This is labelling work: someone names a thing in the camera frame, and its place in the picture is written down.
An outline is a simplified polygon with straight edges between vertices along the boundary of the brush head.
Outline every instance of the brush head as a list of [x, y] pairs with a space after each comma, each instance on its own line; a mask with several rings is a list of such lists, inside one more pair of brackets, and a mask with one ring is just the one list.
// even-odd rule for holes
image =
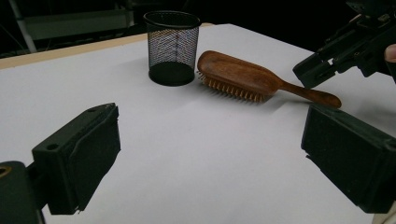
[[198, 78], [202, 80], [202, 83], [216, 91], [222, 91], [237, 98], [255, 102], [262, 103], [268, 100], [271, 96], [264, 95], [256, 91], [248, 91], [244, 88], [237, 87], [233, 84], [225, 83], [223, 81], [219, 81], [215, 78], [206, 76], [204, 73], [198, 71]]

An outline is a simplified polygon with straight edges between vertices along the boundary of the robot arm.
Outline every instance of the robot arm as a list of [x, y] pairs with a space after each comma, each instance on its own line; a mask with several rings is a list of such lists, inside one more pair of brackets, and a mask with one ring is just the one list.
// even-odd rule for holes
[[357, 66], [365, 77], [375, 72], [393, 76], [384, 61], [384, 50], [396, 43], [395, 0], [348, 0], [346, 3], [359, 13], [325, 41], [325, 46], [296, 64], [294, 74], [306, 88]]
[[2, 223], [44, 224], [52, 215], [83, 211], [120, 152], [118, 107], [82, 112], [32, 149], [34, 162], [0, 162]]

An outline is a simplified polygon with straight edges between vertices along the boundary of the wooden table edge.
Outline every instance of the wooden table edge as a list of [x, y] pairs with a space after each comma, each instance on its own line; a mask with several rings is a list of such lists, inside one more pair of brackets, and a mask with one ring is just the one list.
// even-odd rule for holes
[[[212, 23], [202, 23], [202, 27], [213, 25]], [[99, 49], [113, 48], [125, 44], [134, 43], [137, 41], [147, 40], [147, 34], [130, 35], [90, 44], [78, 45], [64, 49], [53, 49], [48, 51], [41, 51], [37, 53], [24, 54], [21, 56], [9, 57], [0, 59], [0, 69], [25, 65], [29, 63], [38, 63], [46, 60], [57, 59], [67, 56], [72, 56], [80, 53], [95, 51]]]

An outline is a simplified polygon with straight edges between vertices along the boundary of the black mesh pencil cup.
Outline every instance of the black mesh pencil cup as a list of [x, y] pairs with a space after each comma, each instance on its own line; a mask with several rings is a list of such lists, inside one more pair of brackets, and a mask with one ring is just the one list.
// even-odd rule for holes
[[151, 11], [143, 16], [148, 29], [148, 75], [164, 86], [181, 86], [194, 80], [201, 22], [179, 11]]

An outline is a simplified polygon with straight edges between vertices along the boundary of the dark background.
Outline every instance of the dark background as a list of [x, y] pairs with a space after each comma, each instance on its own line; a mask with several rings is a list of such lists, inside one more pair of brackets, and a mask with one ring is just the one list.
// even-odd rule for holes
[[[128, 7], [131, 1], [140, 2], [143, 6], [156, 0], [17, 0], [17, 3], [21, 14], [28, 17], [113, 9], [115, 1]], [[301, 0], [288, 3], [249, 0], [162, 1], [164, 9], [190, 12], [197, 15], [202, 22], [232, 23], [312, 51], [322, 47], [327, 37], [357, 15], [342, 0]], [[141, 10], [138, 19], [144, 12], [159, 8], [161, 7], [139, 7]], [[12, 52], [26, 49], [8, 0], [0, 0], [0, 40], [0, 54], [11, 52], [12, 55]]]

